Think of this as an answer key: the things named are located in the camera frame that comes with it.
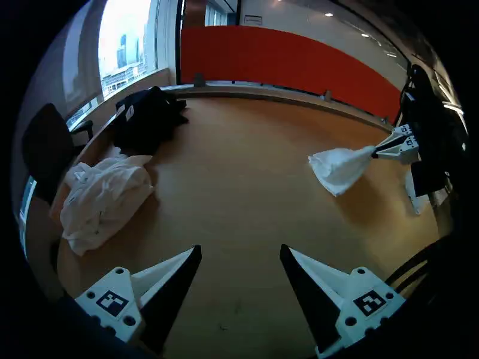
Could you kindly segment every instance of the black office chair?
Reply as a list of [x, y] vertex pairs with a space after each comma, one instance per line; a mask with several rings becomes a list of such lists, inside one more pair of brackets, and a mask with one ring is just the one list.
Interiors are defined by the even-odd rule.
[[86, 131], [93, 138], [93, 122], [85, 121], [72, 132], [53, 104], [47, 104], [35, 115], [22, 138], [23, 160], [37, 181], [35, 195], [50, 205], [69, 164], [85, 145], [75, 146], [72, 134]]

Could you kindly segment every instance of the sky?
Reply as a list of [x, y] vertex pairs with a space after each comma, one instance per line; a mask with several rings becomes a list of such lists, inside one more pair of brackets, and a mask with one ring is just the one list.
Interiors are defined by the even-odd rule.
[[108, 0], [100, 25], [98, 59], [100, 76], [117, 68], [116, 51], [123, 34], [140, 38], [143, 50], [143, 30], [148, 21], [151, 0]]

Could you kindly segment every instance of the red wall panel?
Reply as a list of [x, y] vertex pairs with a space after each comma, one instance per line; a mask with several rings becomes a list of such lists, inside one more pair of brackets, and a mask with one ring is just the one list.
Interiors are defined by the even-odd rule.
[[400, 91], [370, 67], [321, 42], [249, 26], [210, 26], [181, 32], [181, 82], [205, 80], [274, 84], [324, 93], [393, 121]]

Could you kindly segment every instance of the chair armrest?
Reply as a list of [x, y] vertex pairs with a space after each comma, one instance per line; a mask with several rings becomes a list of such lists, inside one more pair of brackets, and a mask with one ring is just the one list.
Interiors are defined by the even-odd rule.
[[92, 120], [87, 120], [82, 123], [80, 123], [79, 126], [75, 127], [70, 133], [72, 135], [75, 135], [76, 133], [80, 132], [88, 132], [88, 140], [91, 140], [93, 138], [93, 121]]

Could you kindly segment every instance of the crumpled white cloth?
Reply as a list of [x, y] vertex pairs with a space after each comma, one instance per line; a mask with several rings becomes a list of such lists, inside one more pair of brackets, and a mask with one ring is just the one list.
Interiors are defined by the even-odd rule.
[[121, 154], [94, 167], [79, 163], [67, 172], [65, 181], [71, 191], [60, 221], [63, 238], [76, 254], [100, 247], [152, 193], [150, 176], [143, 167], [150, 159]]
[[334, 196], [339, 196], [362, 176], [375, 149], [375, 146], [366, 146], [357, 151], [335, 148], [315, 153], [308, 159], [321, 184]]

